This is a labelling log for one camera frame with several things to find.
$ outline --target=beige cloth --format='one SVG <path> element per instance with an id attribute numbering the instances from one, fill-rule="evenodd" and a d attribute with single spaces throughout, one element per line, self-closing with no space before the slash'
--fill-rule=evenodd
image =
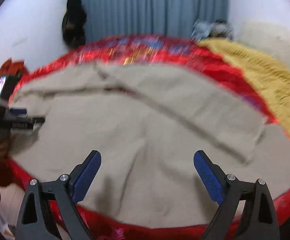
<path id="1" fill-rule="evenodd" d="M 217 204 L 193 165 L 201 149 L 225 173 L 265 179 L 274 198 L 290 189 L 283 130 L 264 125 L 260 113 L 213 81 L 177 66 L 68 68 L 23 86 L 14 106 L 45 114 L 46 122 L 37 136 L 18 139 L 13 159 L 48 181 L 98 150 L 102 165 L 81 205 L 124 223 L 208 223 Z"/>

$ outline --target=white wall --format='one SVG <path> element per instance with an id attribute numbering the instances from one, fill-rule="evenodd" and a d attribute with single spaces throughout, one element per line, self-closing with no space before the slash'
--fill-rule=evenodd
<path id="1" fill-rule="evenodd" d="M 271 22 L 290 29 L 290 0 L 229 0 L 235 37 L 245 21 Z"/>
<path id="2" fill-rule="evenodd" d="M 61 23 L 67 0 L 5 0 L 0 7 L 0 66 L 9 57 L 24 59 L 29 70 L 68 50 Z"/>

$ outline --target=curtain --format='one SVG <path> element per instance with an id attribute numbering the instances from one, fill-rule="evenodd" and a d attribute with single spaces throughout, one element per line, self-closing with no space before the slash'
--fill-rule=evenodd
<path id="1" fill-rule="evenodd" d="M 190 38 L 198 18 L 227 20 L 228 0 L 82 0 L 87 41 L 108 35 L 161 34 Z"/>

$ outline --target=curtain fold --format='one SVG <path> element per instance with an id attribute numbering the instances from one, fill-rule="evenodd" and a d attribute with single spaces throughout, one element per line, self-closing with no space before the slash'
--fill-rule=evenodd
<path id="1" fill-rule="evenodd" d="M 87 41 L 108 35 L 161 34 L 190 38 L 197 18 L 227 20 L 228 0 L 82 0 Z"/>

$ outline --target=yellow blanket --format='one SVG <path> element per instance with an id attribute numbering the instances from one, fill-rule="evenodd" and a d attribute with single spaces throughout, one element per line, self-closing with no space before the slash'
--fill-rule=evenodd
<path id="1" fill-rule="evenodd" d="M 244 71 L 247 82 L 261 95 L 290 135 L 290 70 L 260 51 L 225 39 L 207 39 L 208 47 L 223 60 Z"/>

